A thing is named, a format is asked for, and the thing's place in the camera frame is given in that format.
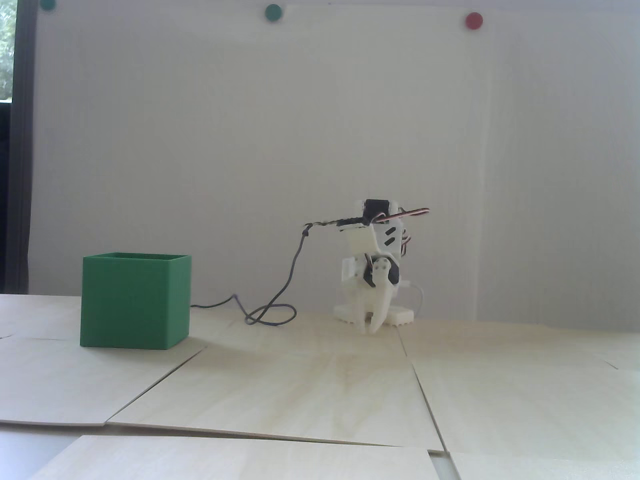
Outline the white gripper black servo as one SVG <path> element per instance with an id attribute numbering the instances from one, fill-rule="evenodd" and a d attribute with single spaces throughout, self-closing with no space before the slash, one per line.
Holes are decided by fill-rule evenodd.
<path id="1" fill-rule="evenodd" d="M 391 300 L 398 295 L 400 279 L 399 261 L 393 254 L 357 254 L 343 259 L 342 287 L 350 298 L 350 315 L 359 333 L 377 333 L 384 324 Z"/>

